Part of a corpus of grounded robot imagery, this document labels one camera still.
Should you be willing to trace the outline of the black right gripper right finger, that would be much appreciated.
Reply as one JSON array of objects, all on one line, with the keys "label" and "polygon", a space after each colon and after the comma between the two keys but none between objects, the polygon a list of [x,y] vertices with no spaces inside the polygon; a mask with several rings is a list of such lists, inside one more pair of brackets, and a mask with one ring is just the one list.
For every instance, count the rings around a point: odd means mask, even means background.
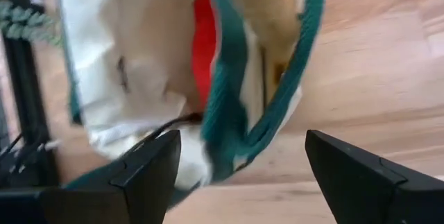
[{"label": "black right gripper right finger", "polygon": [[318,130],[305,150],[337,224],[444,224],[444,181]]}]

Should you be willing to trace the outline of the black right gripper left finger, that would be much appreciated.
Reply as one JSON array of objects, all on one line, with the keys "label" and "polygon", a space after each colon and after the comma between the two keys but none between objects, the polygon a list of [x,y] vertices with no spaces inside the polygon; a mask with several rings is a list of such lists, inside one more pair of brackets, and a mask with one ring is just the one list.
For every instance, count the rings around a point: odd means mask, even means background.
[{"label": "black right gripper left finger", "polygon": [[171,130],[67,186],[1,190],[0,224],[162,224],[180,149]]}]

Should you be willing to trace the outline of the beige green-handled gardening bag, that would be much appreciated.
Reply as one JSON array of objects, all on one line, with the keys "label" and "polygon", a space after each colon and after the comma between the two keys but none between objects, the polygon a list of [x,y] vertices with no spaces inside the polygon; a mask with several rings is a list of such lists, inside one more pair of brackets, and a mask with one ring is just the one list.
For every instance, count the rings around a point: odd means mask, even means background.
[{"label": "beige green-handled gardening bag", "polygon": [[175,207],[267,148],[297,108],[324,0],[211,0],[216,53],[201,107],[191,68],[194,0],[58,0],[71,118],[115,160],[178,128]]}]

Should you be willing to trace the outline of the artificial succulent plant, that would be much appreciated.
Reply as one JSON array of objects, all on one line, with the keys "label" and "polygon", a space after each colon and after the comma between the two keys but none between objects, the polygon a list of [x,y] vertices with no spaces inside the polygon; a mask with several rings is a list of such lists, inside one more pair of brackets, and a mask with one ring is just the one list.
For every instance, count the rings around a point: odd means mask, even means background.
[{"label": "artificial succulent plant", "polygon": [[62,42],[58,20],[7,0],[0,1],[0,31],[14,40],[47,42],[54,46]]}]

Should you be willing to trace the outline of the black aluminium table frame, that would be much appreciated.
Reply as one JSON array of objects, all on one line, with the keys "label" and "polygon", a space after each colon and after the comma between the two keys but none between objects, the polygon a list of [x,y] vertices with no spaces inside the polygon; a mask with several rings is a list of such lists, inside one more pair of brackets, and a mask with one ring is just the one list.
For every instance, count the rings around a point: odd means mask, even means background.
[{"label": "black aluminium table frame", "polygon": [[[31,0],[7,1],[44,13],[43,6]],[[0,40],[19,122],[17,134],[8,131],[0,100],[0,189],[57,185],[59,176],[31,42],[7,38],[1,31]]]}]

